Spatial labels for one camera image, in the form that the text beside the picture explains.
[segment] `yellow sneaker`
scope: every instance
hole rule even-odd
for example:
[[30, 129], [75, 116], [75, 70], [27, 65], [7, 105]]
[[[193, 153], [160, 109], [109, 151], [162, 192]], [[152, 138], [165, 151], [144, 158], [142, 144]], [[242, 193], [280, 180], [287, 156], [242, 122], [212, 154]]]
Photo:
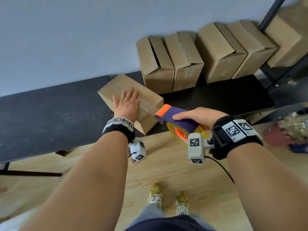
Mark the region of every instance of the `yellow sneaker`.
[[161, 197], [163, 196], [163, 192], [161, 189], [161, 185], [155, 183], [150, 190], [149, 203], [155, 203], [156, 206], [161, 209]]
[[175, 204], [176, 204], [176, 215], [188, 215], [188, 199], [186, 194], [181, 191], [176, 195], [176, 200], [175, 200]]

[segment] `closed cardboard box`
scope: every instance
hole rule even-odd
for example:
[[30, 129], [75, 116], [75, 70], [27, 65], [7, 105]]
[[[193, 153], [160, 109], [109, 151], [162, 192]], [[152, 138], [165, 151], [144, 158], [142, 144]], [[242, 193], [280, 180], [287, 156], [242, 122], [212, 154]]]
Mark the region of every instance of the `closed cardboard box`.
[[267, 61], [270, 67], [293, 66], [308, 53], [308, 0], [281, 8], [265, 34], [278, 50]]
[[227, 28], [248, 52], [232, 78], [254, 74], [277, 50], [277, 47], [257, 29], [252, 21], [241, 20], [228, 24]]
[[161, 96], [127, 77], [125, 74], [119, 74], [99, 90], [98, 93], [108, 107], [114, 111], [113, 95], [119, 101], [122, 90], [125, 89], [127, 92], [130, 88], [133, 91], [138, 91], [138, 99], [140, 100], [135, 128], [145, 135], [158, 122], [154, 114], [164, 105], [164, 99]]
[[194, 87], [204, 63], [189, 33], [166, 36], [164, 43], [175, 68], [172, 91]]
[[232, 78], [247, 52], [222, 23], [207, 24], [198, 31], [195, 45], [204, 62], [207, 83]]
[[156, 94], [172, 92], [174, 67], [160, 37], [144, 37], [136, 43], [145, 86]]

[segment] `pants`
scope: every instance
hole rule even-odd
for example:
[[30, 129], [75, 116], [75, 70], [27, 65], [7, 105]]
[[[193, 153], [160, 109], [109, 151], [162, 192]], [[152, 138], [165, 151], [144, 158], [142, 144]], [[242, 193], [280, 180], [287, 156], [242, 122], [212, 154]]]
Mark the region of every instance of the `pants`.
[[[214, 229], [213, 226], [203, 221], [199, 216], [196, 216], [194, 214], [189, 214], [189, 216], [194, 218], [199, 223], [199, 225], [201, 225], [203, 228], [216, 231], [216, 229]], [[152, 204], [145, 206], [142, 209], [140, 215], [129, 225], [129, 227], [141, 221], [145, 221], [145, 220], [149, 220], [153, 218], [165, 218], [165, 217], [166, 216], [164, 212], [161, 209], [159, 209], [155, 203], [152, 203]]]

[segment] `dark shirt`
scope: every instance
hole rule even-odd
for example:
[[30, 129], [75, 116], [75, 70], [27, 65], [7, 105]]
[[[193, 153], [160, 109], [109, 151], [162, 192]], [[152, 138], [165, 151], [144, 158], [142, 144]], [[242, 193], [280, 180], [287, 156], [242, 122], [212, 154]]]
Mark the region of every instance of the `dark shirt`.
[[141, 221], [125, 229], [125, 231], [210, 231], [187, 215], [167, 218], [155, 218]]

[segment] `tape roll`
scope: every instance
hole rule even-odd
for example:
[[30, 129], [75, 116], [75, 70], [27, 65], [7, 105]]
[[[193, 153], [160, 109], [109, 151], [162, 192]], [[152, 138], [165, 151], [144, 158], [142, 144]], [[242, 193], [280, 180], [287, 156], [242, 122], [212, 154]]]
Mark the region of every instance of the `tape roll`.
[[[176, 124], [173, 124], [171, 122], [167, 122], [168, 130], [172, 133], [172, 135], [179, 140], [181, 143], [183, 143], [185, 146], [188, 144], [188, 136], [191, 134], [187, 130], [183, 129], [182, 127], [179, 127]], [[207, 139], [208, 136], [206, 135], [204, 129], [201, 126], [198, 126], [193, 133], [200, 133], [202, 134], [202, 137], [204, 139]]]

